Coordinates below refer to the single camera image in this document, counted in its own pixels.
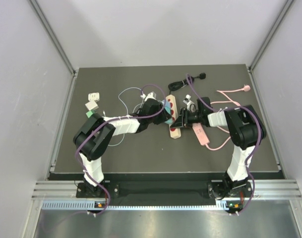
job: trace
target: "white panel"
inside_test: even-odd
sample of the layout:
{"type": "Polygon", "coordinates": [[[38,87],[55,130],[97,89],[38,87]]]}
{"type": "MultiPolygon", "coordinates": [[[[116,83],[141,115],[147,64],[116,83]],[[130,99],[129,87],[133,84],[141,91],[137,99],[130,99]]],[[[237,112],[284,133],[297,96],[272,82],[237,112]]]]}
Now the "white panel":
{"type": "Polygon", "coordinates": [[[0,0],[0,237],[19,237],[70,83],[27,0],[0,0]]]}
{"type": "Polygon", "coordinates": [[[295,1],[255,77],[286,172],[302,192],[302,0],[295,1]]]}
{"type": "Polygon", "coordinates": [[[250,64],[284,0],[39,0],[74,67],[250,64]]]}

